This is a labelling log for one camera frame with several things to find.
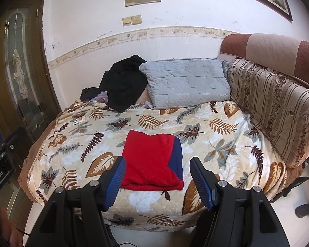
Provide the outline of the red and blue knit sweater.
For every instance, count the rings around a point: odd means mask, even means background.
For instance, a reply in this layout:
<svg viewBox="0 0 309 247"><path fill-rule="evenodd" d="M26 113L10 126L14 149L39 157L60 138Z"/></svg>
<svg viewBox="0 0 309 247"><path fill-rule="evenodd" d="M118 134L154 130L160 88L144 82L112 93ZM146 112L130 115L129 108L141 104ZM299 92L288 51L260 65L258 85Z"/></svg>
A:
<svg viewBox="0 0 309 247"><path fill-rule="evenodd" d="M122 157L126 160L123 189L171 191L184 188L183 152L175 135L147 135L130 130Z"/></svg>

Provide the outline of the leaf pattern fleece blanket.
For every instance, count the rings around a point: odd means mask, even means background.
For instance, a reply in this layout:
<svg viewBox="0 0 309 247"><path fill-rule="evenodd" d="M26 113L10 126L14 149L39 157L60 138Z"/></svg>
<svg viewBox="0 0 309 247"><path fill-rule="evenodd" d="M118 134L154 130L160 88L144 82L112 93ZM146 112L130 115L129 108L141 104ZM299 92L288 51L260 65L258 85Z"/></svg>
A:
<svg viewBox="0 0 309 247"><path fill-rule="evenodd" d="M204 206L190 173L193 157L217 179L239 189L258 185L269 199L286 185L283 160L232 101L163 110L137 104L123 113L77 101L31 146L18 182L32 201L45 204L57 187L84 187L120 156L126 174L103 218L132 230L196 224Z"/></svg>

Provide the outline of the wooden glass door wardrobe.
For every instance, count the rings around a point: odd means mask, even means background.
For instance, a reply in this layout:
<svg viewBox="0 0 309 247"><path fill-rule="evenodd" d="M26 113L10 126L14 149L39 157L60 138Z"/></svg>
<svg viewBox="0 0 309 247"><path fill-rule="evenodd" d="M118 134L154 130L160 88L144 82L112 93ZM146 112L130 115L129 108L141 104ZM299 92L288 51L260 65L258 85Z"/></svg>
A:
<svg viewBox="0 0 309 247"><path fill-rule="evenodd" d="M0 5L0 133L15 167L0 206L20 229L33 204L18 177L31 146L60 111L45 57L43 7L44 0Z"/></svg>

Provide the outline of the purple cloth under garment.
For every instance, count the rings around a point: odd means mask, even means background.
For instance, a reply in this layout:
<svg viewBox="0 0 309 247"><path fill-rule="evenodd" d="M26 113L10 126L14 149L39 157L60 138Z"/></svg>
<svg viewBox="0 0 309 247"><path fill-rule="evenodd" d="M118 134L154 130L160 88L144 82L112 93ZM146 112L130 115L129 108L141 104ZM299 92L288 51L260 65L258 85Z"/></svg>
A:
<svg viewBox="0 0 309 247"><path fill-rule="evenodd" d="M99 93L96 97L91 98L89 102L96 102L96 103L107 103L108 102L108 94L106 91Z"/></svg>

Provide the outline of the striped floral sofa cushion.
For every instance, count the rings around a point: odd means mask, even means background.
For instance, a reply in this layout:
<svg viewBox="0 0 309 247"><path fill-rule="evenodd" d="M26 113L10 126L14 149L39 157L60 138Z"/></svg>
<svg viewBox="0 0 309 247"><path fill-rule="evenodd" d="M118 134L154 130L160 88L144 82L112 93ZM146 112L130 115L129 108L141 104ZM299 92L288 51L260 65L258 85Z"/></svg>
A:
<svg viewBox="0 0 309 247"><path fill-rule="evenodd" d="M309 157L309 89L296 80L245 59L228 71L231 99L250 114L290 168Z"/></svg>

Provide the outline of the black garment pile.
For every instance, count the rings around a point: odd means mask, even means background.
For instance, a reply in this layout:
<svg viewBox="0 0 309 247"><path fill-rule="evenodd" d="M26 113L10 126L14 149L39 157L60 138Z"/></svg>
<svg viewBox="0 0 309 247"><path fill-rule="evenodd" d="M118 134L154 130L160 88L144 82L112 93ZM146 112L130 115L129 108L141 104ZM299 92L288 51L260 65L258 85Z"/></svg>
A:
<svg viewBox="0 0 309 247"><path fill-rule="evenodd" d="M145 90L148 82L139 66L146 60L138 55L118 61L106 71L99 87L85 88L81 92L81 101L90 101L102 92L108 95L107 106L122 113L135 104Z"/></svg>

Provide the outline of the grey quilted pillow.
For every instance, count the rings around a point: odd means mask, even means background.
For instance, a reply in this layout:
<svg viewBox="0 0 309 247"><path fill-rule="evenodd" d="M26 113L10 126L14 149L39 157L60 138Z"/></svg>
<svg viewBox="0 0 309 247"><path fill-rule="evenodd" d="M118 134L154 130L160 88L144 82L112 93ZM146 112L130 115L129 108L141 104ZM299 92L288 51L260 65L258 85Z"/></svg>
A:
<svg viewBox="0 0 309 247"><path fill-rule="evenodd" d="M150 97L146 107L159 110L187 108L230 99L229 62L220 59L178 59L143 63Z"/></svg>

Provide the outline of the brown beige quilted headboard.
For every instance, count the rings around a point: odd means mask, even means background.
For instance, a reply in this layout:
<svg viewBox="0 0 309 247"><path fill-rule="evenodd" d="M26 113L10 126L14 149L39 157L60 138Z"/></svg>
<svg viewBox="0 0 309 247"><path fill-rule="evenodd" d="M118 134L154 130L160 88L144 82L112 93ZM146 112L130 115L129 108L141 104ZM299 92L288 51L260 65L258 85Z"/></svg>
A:
<svg viewBox="0 0 309 247"><path fill-rule="evenodd" d="M309 42L274 34L231 34L222 54L246 59L299 80L309 87Z"/></svg>

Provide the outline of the beige wall switch plate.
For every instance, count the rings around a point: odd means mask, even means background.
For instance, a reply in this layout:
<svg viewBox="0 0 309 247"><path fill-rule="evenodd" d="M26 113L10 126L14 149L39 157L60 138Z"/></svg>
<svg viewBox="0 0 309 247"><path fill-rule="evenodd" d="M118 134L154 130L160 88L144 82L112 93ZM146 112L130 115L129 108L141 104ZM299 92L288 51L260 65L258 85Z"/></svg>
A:
<svg viewBox="0 0 309 247"><path fill-rule="evenodd" d="M135 15L130 17L125 17L122 19L123 26L137 25L142 23L142 16Z"/></svg>

